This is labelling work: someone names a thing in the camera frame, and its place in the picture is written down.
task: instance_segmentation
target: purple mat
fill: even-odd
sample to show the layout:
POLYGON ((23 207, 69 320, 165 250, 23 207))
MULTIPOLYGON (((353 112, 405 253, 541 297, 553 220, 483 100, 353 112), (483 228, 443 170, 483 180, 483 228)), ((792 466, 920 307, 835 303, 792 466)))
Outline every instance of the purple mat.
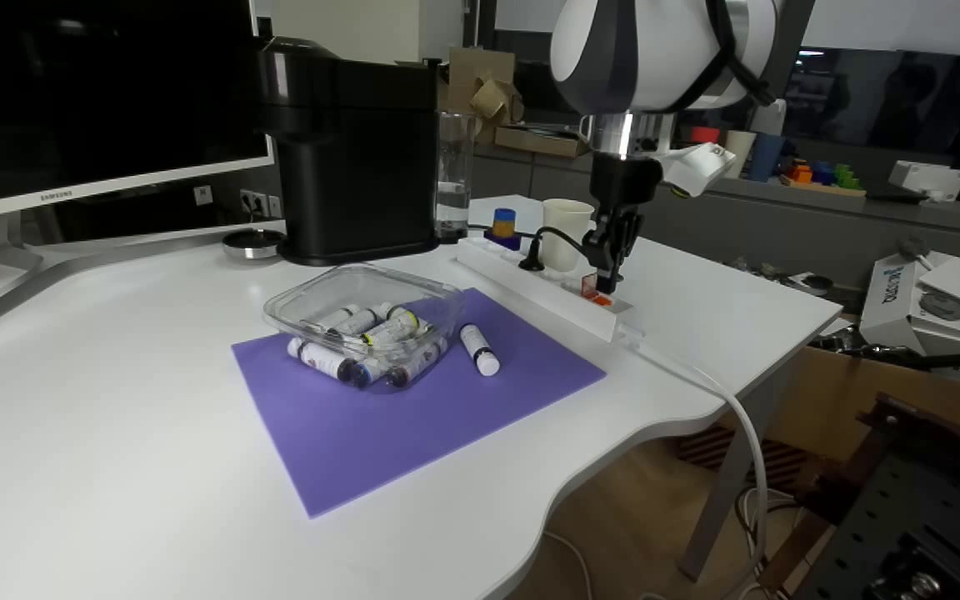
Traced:
POLYGON ((292 363, 285 338, 236 343, 249 398, 311 518, 350 505, 603 376, 477 290, 454 297, 503 371, 483 380, 460 343, 409 389, 365 395, 292 363))

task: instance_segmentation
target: black coffee machine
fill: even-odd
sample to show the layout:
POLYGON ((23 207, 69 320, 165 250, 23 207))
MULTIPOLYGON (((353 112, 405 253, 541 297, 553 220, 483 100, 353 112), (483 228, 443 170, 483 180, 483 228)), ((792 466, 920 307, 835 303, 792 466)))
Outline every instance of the black coffee machine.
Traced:
POLYGON ((353 63, 304 39, 256 55, 292 262, 437 248, 437 66, 353 63))

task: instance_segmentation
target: office desk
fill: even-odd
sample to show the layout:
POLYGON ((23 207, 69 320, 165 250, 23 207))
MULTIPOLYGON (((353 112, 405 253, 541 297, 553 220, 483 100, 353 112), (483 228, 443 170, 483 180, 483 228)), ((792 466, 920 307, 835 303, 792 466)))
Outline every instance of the office desk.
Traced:
MULTIPOLYGON (((0 317, 0 600, 501 597, 557 496, 626 448, 721 415, 697 387, 467 273, 454 250, 381 267, 477 287, 607 376, 311 520, 231 343, 272 333, 263 303, 319 269, 197 248, 69 276, 0 317)), ((630 276, 643 269, 645 333, 735 387, 833 317, 657 242, 637 248, 630 276)))

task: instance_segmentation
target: white marker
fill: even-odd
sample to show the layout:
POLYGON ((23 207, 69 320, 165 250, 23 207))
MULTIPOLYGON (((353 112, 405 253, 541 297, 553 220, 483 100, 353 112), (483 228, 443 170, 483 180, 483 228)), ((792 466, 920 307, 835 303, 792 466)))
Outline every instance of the white marker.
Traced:
POLYGON ((329 309, 329 313, 319 313, 319 317, 311 323, 311 330, 317 330, 317 333, 323 338, 323 333, 329 333, 332 326, 340 326, 342 320, 350 320, 353 313, 360 313, 360 307, 355 307, 355 303, 342 303, 342 307, 336 307, 336 309, 329 309))
POLYGON ((430 343, 415 348, 405 363, 385 371, 385 380, 393 387, 409 387, 425 366, 433 366, 447 353, 447 348, 451 343, 443 338, 433 338, 430 343))
POLYGON ((340 320, 336 326, 329 326, 329 338, 332 340, 342 340, 342 338, 355 338, 363 330, 371 330, 381 317, 365 307, 360 307, 350 320, 340 320))
POLYGON ((492 358, 485 338, 480 333, 480 326, 460 326, 460 343, 467 348, 472 366, 483 375, 483 376, 495 376, 501 375, 501 358, 492 358))
POLYGON ((430 326, 415 313, 393 307, 385 320, 365 330, 360 340, 371 343, 375 353, 396 348, 404 338, 424 338, 430 326))
POLYGON ((306 363, 311 371, 325 375, 332 380, 365 383, 365 371, 355 360, 332 353, 325 348, 306 343, 301 338, 289 338, 285 358, 292 358, 292 360, 306 363))
POLYGON ((385 360, 381 358, 363 358, 355 360, 355 366, 360 366, 355 387, 365 387, 385 375, 385 360))

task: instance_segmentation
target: transparent container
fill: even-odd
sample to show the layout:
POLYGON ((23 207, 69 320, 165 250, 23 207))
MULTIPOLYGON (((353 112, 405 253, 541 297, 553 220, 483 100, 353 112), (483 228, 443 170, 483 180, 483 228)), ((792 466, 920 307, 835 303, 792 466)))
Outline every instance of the transparent container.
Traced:
POLYGON ((437 238, 460 238, 469 228, 472 131, 462 112, 441 112, 437 162, 437 238))
POLYGON ((271 320, 292 333, 292 360, 365 389, 405 389, 437 366, 456 333, 454 287, 336 267, 266 303, 271 320))

